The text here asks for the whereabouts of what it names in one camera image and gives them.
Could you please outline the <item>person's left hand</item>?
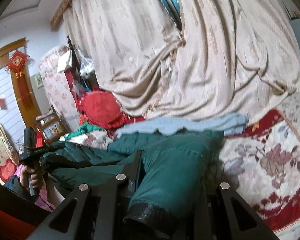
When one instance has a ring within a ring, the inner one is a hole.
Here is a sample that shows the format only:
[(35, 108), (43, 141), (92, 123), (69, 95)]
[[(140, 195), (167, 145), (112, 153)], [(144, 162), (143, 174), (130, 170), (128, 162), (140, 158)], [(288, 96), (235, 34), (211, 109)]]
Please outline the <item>person's left hand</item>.
[(21, 185), (29, 191), (29, 185), (31, 184), (34, 189), (41, 190), (44, 186), (43, 172), (40, 166), (36, 168), (30, 168), (27, 165), (21, 169), (20, 173)]

